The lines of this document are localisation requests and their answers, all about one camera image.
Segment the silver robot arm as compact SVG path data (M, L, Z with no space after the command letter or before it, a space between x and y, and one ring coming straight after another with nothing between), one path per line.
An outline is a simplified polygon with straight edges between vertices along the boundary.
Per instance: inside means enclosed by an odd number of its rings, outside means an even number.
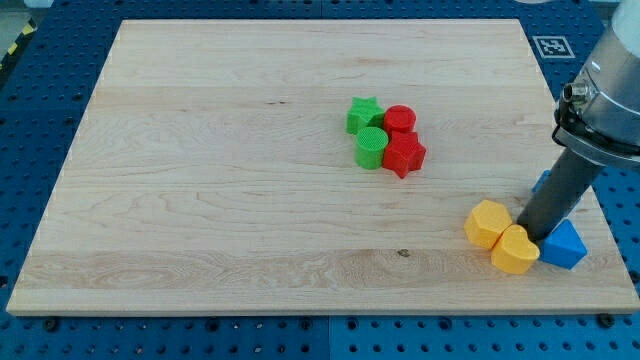
M639 0L619 3L610 26L564 86L552 139L564 147L517 223L538 243L606 166L639 169Z

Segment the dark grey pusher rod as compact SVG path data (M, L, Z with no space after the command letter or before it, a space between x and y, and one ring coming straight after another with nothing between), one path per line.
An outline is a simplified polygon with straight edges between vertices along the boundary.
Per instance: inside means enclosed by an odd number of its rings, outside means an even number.
M517 218L532 242L545 239L571 212L604 166L565 149Z

